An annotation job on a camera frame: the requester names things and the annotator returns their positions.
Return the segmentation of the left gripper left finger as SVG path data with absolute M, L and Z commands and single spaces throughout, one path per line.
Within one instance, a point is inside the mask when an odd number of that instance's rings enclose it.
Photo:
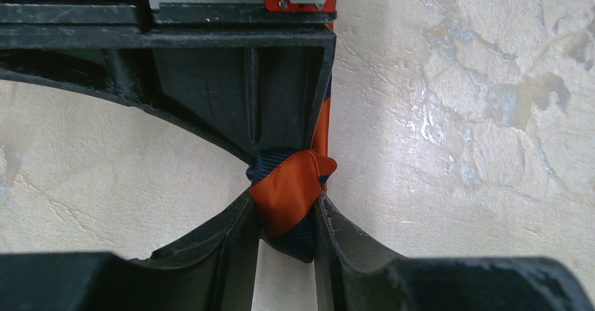
M 108 252 L 1 256 L 2 310 L 249 310 L 260 228 L 242 193 L 144 260 Z

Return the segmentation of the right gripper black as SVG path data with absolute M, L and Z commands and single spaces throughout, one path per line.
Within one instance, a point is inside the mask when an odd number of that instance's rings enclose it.
M 250 164 L 261 150 L 308 148 L 336 36 L 337 0 L 1 0 L 1 78 L 136 107 Z

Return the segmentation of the orange navy striped tie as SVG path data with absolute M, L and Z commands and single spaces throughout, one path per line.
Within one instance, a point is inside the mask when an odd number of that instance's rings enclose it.
M 337 162 L 328 155 L 330 97 L 328 87 L 311 147 L 261 150 L 246 171 L 262 239 L 278 252 L 303 263 L 312 262 L 315 256 L 312 207 L 337 169 Z

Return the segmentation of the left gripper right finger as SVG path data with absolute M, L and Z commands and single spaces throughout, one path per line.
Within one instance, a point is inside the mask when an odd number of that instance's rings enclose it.
M 327 196 L 316 218 L 320 310 L 593 310 L 559 262 L 540 257 L 408 258 L 343 216 Z

